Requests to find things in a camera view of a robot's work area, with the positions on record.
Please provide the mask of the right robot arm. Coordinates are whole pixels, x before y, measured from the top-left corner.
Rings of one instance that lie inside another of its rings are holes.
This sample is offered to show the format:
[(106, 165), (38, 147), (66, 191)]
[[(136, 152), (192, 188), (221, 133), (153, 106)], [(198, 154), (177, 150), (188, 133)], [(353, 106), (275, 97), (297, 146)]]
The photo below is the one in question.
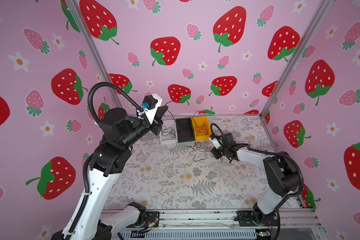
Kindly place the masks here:
[(236, 221), (253, 222), (261, 226), (272, 217), (279, 217), (280, 207), (292, 197), (304, 191), (304, 177), (298, 164), (286, 152), (272, 153), (251, 147), (250, 144), (237, 143), (232, 134), (223, 133), (212, 123), (209, 141), (213, 144), (211, 153), (215, 159), (227, 158), (247, 162), (265, 170), (269, 188), (264, 196), (253, 206), (250, 217), (236, 217)]

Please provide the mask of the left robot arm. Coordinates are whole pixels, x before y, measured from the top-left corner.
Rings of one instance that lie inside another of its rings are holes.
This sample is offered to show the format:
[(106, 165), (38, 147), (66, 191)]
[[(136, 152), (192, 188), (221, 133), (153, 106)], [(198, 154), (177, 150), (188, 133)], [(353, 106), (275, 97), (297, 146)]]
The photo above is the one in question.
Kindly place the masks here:
[[(106, 112), (101, 120), (93, 106), (96, 91), (102, 87), (117, 90), (135, 108), (135, 117), (123, 108)], [(84, 191), (67, 226), (53, 234), (54, 240), (109, 240), (128, 226), (146, 223), (146, 207), (136, 202), (119, 211), (110, 223), (100, 219), (106, 199), (132, 155), (133, 145), (148, 132), (158, 135), (162, 130), (162, 117), (168, 106), (162, 105), (157, 94), (144, 97), (137, 104), (128, 94), (112, 83), (95, 84), (88, 93), (88, 107), (104, 135), (99, 146), (83, 166)]]

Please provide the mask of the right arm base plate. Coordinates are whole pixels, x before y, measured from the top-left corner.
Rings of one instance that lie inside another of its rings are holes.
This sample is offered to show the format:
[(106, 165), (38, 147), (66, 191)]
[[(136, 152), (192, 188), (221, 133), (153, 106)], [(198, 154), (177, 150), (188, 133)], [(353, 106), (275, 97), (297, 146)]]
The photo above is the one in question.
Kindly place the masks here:
[(264, 215), (262, 212), (237, 211), (234, 221), (239, 222), (241, 227), (277, 227), (280, 219), (274, 212)]

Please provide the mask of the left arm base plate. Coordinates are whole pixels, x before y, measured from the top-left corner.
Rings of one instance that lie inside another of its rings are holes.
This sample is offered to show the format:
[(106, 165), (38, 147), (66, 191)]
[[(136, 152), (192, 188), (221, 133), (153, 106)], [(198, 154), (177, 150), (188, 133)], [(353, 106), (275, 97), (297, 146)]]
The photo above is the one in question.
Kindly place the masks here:
[(160, 212), (147, 211), (144, 217), (139, 217), (135, 224), (127, 226), (127, 228), (146, 228), (149, 224), (154, 224), (153, 227), (158, 227), (160, 222)]

